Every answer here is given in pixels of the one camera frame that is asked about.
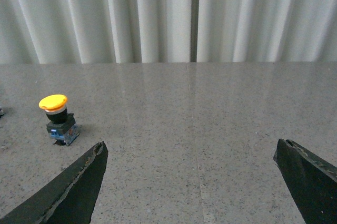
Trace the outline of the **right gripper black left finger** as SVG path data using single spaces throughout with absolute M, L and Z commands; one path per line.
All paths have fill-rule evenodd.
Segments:
M 1 223 L 90 223 L 107 158 L 105 142 L 98 142 Z

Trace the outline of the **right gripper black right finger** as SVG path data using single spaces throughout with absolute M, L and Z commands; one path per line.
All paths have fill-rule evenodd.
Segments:
M 305 223 L 336 223 L 336 167 L 289 139 L 273 160 Z

